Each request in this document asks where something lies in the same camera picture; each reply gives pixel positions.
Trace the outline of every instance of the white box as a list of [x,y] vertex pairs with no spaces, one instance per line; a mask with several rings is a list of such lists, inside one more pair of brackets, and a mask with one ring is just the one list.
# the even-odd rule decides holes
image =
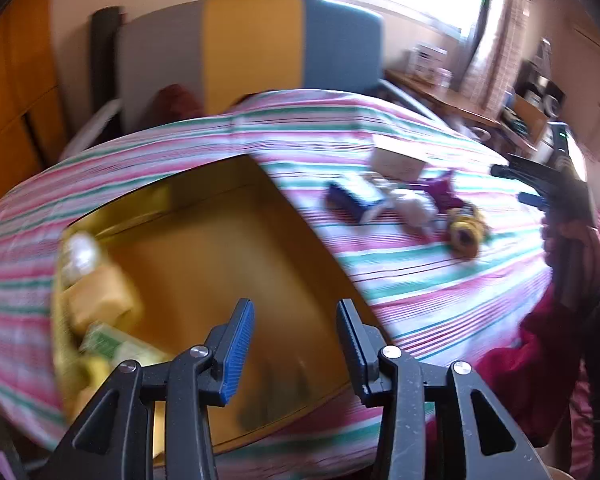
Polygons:
[[411,182],[429,164],[417,142],[374,135],[374,150],[369,165],[386,178]]
[[420,44],[413,53],[413,75],[427,83],[435,84],[436,72],[445,63],[446,50]]

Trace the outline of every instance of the triangular cutout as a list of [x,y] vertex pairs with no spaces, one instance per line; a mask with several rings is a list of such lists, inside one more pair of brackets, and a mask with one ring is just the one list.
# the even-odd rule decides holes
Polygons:
[[81,451],[104,455],[109,450],[113,422],[118,409],[117,391],[107,392],[74,438],[74,447]]
[[475,420],[478,425],[480,450],[485,456],[513,451],[516,443],[500,417],[478,390],[471,392],[471,403],[474,406]]

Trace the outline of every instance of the curtain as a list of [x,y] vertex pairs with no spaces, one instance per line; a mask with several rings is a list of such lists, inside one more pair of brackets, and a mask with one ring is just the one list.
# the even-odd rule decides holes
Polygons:
[[490,0],[482,39],[460,85],[460,92],[496,117],[522,61],[528,0]]

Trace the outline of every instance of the person's hand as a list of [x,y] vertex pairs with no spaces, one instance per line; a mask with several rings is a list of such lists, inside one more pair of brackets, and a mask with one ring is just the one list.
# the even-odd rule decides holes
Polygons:
[[573,262],[563,262],[560,254],[560,244],[565,243],[564,238],[579,240],[582,243],[582,272],[574,278],[579,283],[570,287],[577,298],[576,303],[594,298],[600,290],[600,237],[598,230],[587,226],[581,220],[560,222],[555,214],[548,212],[542,219],[542,239],[544,240],[544,260],[554,272],[565,272],[570,275],[568,265]]

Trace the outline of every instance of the striped tablecloth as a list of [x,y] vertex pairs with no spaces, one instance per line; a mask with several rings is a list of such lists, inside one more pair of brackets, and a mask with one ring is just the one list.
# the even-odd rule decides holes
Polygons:
[[[391,211],[358,226],[324,205],[329,179],[362,170],[372,134],[417,143],[432,166],[456,168],[458,195],[483,211],[491,240],[477,259],[454,259],[442,239],[410,234]],[[522,184],[488,176],[503,159],[395,105],[355,94],[279,91],[231,113],[101,144],[16,186],[0,200],[0,405],[52,448],[66,426],[52,366],[49,303],[58,240],[73,220],[144,184],[220,158],[251,153],[336,256],[394,343],[434,364],[474,360],[510,344],[550,274],[539,213],[519,204]],[[218,457],[222,475],[332,476],[367,464],[379,410],[344,394],[273,436]]]

